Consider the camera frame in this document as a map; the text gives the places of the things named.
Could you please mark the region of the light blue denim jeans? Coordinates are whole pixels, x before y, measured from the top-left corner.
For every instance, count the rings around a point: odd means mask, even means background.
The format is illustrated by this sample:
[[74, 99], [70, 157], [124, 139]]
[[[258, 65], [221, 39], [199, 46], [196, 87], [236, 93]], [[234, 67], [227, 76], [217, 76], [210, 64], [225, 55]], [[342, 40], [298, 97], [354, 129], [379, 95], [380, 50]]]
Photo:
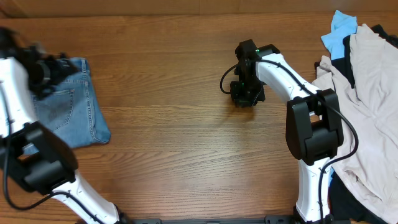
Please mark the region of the light blue denim jeans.
[[43, 100], [31, 94], [35, 113], [47, 129], [69, 148], [107, 144], [111, 132], [100, 110], [85, 58], [71, 58], [77, 72], [55, 87]]

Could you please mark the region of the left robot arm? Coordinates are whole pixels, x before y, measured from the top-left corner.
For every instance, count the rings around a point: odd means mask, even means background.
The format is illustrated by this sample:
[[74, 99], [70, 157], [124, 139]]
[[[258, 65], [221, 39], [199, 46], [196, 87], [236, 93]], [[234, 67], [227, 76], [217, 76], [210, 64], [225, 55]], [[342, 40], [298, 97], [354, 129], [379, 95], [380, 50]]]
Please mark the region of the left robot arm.
[[6, 202], [9, 180], [24, 191], [62, 202], [86, 223], [129, 223], [115, 204], [82, 176], [73, 150], [107, 144], [111, 133], [100, 111], [85, 58], [21, 47], [1, 29], [1, 169]]

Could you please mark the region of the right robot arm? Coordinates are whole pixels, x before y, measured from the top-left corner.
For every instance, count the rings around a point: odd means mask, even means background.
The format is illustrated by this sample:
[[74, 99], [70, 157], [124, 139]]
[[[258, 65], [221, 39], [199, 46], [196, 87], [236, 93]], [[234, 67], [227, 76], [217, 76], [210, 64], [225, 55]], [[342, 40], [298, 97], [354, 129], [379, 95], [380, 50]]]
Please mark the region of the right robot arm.
[[229, 94], [237, 107], [252, 107], [265, 100], [268, 85], [286, 105], [285, 139], [298, 160], [299, 195], [292, 216], [267, 217], [267, 223], [334, 223], [328, 204], [330, 168], [343, 143], [338, 97], [302, 78], [274, 45], [256, 47], [253, 40], [240, 42], [232, 71], [238, 80]]

